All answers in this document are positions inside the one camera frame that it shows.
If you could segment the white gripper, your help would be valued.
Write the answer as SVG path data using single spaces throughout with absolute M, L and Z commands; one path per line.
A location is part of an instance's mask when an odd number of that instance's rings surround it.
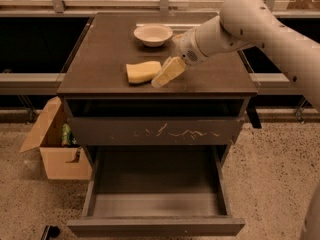
M 151 85 L 154 88 L 160 88 L 181 75 L 186 69 L 186 64 L 194 66 L 207 59 L 197 45 L 196 28 L 191 28 L 182 34 L 175 35 L 173 42 L 175 44 L 175 52 L 179 57 L 169 57 L 164 62 L 161 70 L 151 81 Z

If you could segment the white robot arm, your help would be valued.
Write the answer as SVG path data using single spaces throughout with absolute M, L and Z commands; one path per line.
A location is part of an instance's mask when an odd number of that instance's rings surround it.
M 225 0 L 216 17 L 176 36 L 174 43 L 176 55 L 152 79 L 155 88 L 213 55 L 253 45 L 320 111 L 320 44 L 282 24 L 262 0 Z

